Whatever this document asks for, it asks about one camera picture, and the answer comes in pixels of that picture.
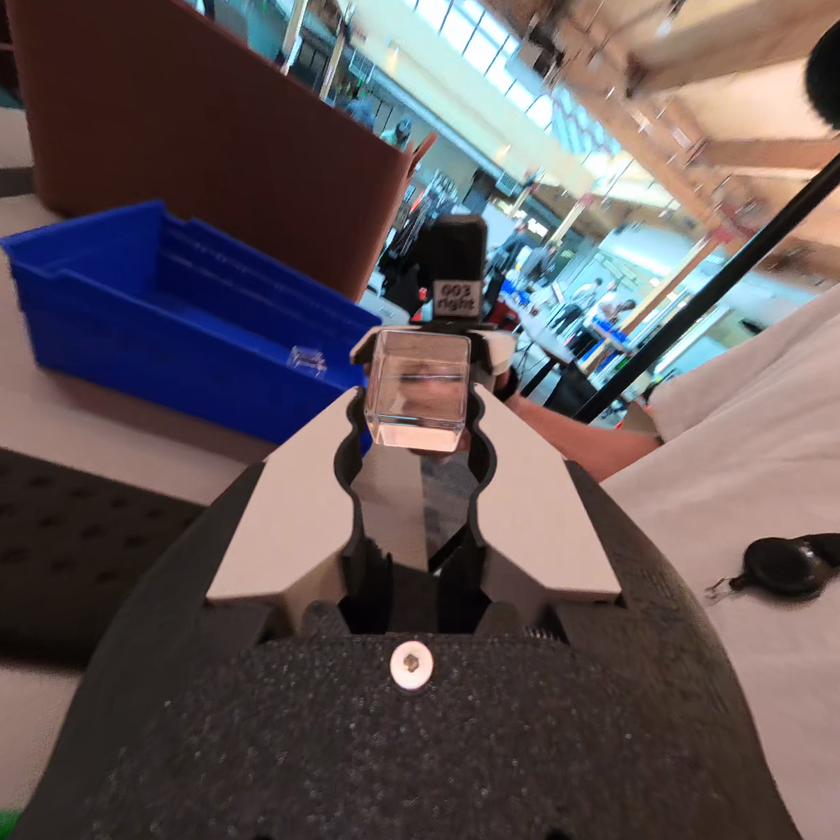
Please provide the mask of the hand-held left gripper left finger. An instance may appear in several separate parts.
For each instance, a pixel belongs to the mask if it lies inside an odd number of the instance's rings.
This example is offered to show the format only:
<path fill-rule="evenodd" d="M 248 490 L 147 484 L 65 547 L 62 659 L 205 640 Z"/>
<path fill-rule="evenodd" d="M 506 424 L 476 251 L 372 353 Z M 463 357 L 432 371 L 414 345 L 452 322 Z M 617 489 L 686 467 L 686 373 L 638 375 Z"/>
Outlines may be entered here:
<path fill-rule="evenodd" d="M 329 602 L 343 605 L 352 631 L 377 632 L 377 544 L 353 489 L 364 398 L 362 386 L 349 389 L 266 458 L 210 603 L 274 606 L 298 631 L 311 603 Z"/>

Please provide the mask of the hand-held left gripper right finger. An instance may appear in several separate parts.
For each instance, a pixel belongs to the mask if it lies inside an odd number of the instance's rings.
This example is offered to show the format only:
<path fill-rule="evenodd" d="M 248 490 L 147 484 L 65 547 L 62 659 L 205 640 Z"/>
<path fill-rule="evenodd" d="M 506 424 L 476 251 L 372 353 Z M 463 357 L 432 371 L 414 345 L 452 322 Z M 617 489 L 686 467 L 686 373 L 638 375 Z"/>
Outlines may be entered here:
<path fill-rule="evenodd" d="M 483 385 L 470 387 L 467 418 L 476 488 L 446 558 L 447 627 L 477 626 L 489 604 L 527 627 L 567 602 L 620 605 L 573 464 Z"/>

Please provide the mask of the blue plastic bin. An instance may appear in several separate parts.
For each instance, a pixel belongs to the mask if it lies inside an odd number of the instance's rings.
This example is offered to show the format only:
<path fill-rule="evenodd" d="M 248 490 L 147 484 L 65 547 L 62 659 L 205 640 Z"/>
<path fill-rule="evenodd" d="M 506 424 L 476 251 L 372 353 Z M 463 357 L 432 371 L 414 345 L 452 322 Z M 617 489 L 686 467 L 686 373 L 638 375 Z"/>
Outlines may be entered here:
<path fill-rule="evenodd" d="M 338 292 L 162 202 L 2 239 L 38 367 L 280 445 L 364 375 L 382 325 Z M 315 379 L 294 345 L 324 352 Z"/>

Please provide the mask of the person's right forearm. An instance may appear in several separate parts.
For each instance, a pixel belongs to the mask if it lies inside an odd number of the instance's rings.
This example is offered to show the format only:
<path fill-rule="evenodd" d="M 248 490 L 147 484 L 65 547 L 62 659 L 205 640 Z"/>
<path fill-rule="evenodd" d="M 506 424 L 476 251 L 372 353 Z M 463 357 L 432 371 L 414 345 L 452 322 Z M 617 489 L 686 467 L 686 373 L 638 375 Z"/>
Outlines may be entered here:
<path fill-rule="evenodd" d="M 603 482 L 655 452 L 656 436 L 580 423 L 515 394 L 506 405 L 560 454 Z"/>

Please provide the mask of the white desk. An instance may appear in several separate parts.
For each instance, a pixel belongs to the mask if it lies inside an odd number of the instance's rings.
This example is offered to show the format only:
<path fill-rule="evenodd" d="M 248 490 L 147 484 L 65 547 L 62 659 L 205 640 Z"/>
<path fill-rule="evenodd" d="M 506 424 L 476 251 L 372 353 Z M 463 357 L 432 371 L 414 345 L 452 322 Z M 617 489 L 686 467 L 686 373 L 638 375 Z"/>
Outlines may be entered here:
<path fill-rule="evenodd" d="M 40 370 L 1 255 L 1 444 L 61 466 L 208 505 L 273 444 Z M 76 693 L 75 668 L 1 665 L 1 806 L 30 800 Z"/>

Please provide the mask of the person's white shirt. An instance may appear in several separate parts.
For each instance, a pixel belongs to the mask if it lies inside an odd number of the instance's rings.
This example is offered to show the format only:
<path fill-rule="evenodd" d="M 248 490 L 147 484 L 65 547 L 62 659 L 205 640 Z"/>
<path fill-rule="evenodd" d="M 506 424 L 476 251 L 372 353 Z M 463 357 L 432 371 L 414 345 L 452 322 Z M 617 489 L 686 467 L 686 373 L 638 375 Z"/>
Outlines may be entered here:
<path fill-rule="evenodd" d="M 838 287 L 659 386 L 650 412 L 664 443 L 602 487 L 704 603 L 802 837 L 838 838 L 838 579 L 800 605 L 704 596 L 755 540 L 838 533 Z"/>

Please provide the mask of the black pole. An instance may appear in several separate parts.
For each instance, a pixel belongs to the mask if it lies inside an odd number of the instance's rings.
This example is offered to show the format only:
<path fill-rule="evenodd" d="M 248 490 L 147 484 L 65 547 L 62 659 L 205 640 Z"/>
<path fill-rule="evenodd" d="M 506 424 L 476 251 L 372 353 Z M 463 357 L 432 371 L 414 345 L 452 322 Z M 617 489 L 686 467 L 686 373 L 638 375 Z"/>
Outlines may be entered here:
<path fill-rule="evenodd" d="M 707 314 L 781 241 L 804 221 L 839 184 L 839 157 L 832 158 L 782 209 L 740 248 L 735 256 L 709 280 L 691 302 L 633 355 L 624 367 L 604 384 L 574 415 L 588 424 L 669 351 L 685 333 Z"/>

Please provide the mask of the black badge reel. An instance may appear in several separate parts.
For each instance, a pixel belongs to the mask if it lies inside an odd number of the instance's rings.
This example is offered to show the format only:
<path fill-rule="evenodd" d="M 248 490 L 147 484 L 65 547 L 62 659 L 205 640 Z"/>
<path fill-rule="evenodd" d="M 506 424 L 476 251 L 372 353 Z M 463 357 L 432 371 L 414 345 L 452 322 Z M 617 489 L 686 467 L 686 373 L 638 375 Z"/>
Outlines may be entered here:
<path fill-rule="evenodd" d="M 711 601 L 755 590 L 786 600 L 819 596 L 838 578 L 839 534 L 806 534 L 794 539 L 763 538 L 750 543 L 740 572 L 721 578 L 705 590 Z"/>

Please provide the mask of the brown divider panel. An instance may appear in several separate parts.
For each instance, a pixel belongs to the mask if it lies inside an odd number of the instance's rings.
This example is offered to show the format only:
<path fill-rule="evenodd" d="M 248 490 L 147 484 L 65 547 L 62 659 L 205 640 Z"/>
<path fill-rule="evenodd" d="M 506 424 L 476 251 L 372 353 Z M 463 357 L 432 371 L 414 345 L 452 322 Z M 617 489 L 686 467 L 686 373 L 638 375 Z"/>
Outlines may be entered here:
<path fill-rule="evenodd" d="M 361 299 L 413 171 L 184 2 L 6 2 L 41 202 L 161 200 Z"/>

